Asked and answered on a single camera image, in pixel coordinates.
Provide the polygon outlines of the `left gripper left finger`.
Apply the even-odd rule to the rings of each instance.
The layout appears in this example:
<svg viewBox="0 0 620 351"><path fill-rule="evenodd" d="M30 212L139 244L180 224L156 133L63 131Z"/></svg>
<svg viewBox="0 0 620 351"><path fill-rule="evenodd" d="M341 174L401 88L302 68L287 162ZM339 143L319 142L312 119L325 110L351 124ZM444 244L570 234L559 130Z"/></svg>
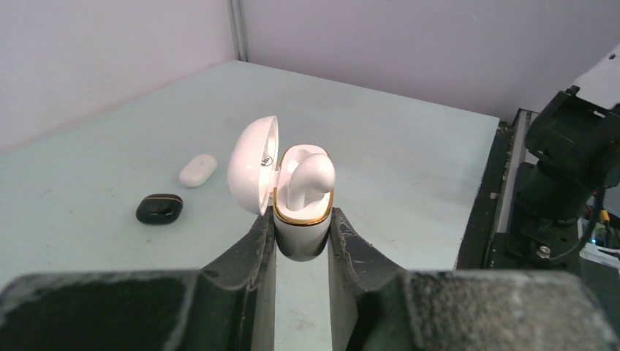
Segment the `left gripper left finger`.
<svg viewBox="0 0 620 351"><path fill-rule="evenodd" d="M273 209L203 268L41 273L1 292L3 350L272 350Z"/></svg>

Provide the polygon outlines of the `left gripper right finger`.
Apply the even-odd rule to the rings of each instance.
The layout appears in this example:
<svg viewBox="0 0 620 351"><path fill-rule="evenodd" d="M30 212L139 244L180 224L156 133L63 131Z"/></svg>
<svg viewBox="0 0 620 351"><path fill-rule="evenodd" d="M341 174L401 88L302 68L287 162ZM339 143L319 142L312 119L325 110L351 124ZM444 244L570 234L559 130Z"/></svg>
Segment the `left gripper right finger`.
<svg viewBox="0 0 620 351"><path fill-rule="evenodd" d="M339 208L328 231L334 350L617 350L594 294L558 271L408 271Z"/></svg>

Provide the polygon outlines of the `white gold-trimmed charging case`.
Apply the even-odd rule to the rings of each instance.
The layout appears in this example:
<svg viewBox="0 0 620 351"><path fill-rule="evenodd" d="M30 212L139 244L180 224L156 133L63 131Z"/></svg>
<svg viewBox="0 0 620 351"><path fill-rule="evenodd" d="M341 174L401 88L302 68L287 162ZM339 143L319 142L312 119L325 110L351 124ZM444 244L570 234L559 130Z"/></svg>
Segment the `white gold-trimmed charging case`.
<svg viewBox="0 0 620 351"><path fill-rule="evenodd" d="M311 144L292 146L280 153L278 119L268 116L251 122L241 133L227 171L230 192L240 207L256 215L272 210L278 248L297 262L321 254L331 222L335 187L327 194L309 194L301 211L287 207L291 174L315 153L330 157L324 148Z"/></svg>

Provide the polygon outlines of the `white stem earbud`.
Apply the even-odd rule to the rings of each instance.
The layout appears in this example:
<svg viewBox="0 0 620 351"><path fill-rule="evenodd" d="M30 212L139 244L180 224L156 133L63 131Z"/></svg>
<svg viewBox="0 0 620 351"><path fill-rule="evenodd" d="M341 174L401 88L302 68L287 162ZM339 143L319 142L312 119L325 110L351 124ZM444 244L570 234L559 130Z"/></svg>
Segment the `white stem earbud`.
<svg viewBox="0 0 620 351"><path fill-rule="evenodd" d="M287 207L301 211L312 192L327 194L336 183L336 170L326 154L310 154L293 171L287 190Z"/></svg>

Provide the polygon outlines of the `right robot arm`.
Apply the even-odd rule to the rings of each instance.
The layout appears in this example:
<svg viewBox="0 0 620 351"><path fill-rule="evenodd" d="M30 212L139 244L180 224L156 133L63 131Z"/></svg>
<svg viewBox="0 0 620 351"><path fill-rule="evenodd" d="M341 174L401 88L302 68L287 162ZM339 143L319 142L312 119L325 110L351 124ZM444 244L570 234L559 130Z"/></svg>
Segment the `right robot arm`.
<svg viewBox="0 0 620 351"><path fill-rule="evenodd" d="M495 268L577 273L605 193L619 184L619 49L614 48L533 120L523 140L536 163L515 174Z"/></svg>

